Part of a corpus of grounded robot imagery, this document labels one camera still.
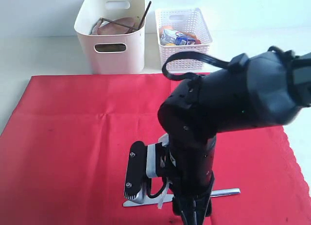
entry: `red tablecloth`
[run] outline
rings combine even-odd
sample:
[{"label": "red tablecloth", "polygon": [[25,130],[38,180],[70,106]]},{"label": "red tablecloth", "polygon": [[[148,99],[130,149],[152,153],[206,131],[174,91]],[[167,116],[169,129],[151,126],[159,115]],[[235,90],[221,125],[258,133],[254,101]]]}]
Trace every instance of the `red tablecloth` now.
[{"label": "red tablecloth", "polygon": [[[36,76],[0,137],[1,225],[181,224],[171,203],[123,208],[131,144],[157,142],[162,75]],[[213,225],[310,225],[308,185],[282,127],[218,135]]]}]

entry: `white plastic basket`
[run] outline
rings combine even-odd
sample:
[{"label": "white plastic basket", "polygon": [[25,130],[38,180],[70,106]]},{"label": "white plastic basket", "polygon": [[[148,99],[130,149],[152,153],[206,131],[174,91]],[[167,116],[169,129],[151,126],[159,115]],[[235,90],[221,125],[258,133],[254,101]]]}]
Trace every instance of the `white plastic basket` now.
[{"label": "white plastic basket", "polygon": [[[145,0],[84,0],[74,29],[95,74],[127,74],[142,71],[145,24],[138,31],[124,35],[90,35],[90,29],[100,17],[111,20],[123,17],[142,18],[144,11]],[[95,46],[101,44],[122,44],[125,50],[98,52]]]},{"label": "white plastic basket", "polygon": [[[155,11],[157,38],[160,50],[161,65],[167,58],[176,52],[197,51],[207,53],[212,38],[204,21],[202,12],[199,8],[187,10],[157,9]],[[160,44],[159,28],[171,25],[174,30],[180,32],[192,33],[197,36],[202,44],[181,45],[181,46],[163,46]],[[167,69],[174,70],[197,70],[202,69],[203,63],[197,60],[176,60],[167,65]]]}]

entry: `white table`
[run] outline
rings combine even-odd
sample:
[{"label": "white table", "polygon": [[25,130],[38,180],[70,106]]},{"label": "white table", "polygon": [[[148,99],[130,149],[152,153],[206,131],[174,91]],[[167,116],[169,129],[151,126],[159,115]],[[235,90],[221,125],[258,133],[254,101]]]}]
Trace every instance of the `white table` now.
[{"label": "white table", "polygon": [[[247,53],[253,56],[271,45],[311,52],[311,28],[268,29],[211,32],[214,40],[209,54],[229,61]],[[202,72],[217,70],[206,66]],[[77,37],[38,37],[0,39],[0,133],[18,104],[32,75],[90,74]],[[161,73],[157,39],[146,35],[145,69],[142,73]],[[297,119],[285,126],[290,146],[308,185],[311,185],[311,109],[304,109]]]}]

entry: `white mesh basket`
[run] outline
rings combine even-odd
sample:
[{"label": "white mesh basket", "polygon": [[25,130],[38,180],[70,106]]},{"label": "white mesh basket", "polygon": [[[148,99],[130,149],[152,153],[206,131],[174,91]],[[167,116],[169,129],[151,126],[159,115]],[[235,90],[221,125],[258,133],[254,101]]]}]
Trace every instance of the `white mesh basket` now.
[{"label": "white mesh basket", "polygon": [[[161,65],[176,52],[197,51],[207,53],[212,38],[199,8],[187,10],[157,9],[155,11],[157,38],[160,50]],[[160,44],[159,28],[171,25],[174,30],[195,34],[202,44],[163,46]],[[168,70],[202,69],[203,63],[197,60],[176,60],[167,65]]]}]

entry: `snack package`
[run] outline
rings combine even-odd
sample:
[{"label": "snack package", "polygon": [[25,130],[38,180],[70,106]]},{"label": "snack package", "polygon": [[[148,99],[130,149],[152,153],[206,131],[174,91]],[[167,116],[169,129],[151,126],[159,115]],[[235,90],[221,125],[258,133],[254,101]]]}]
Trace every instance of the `snack package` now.
[{"label": "snack package", "polygon": [[169,43],[175,45],[192,45],[195,44],[196,39],[175,30],[164,29],[160,37],[161,45],[167,45]]}]

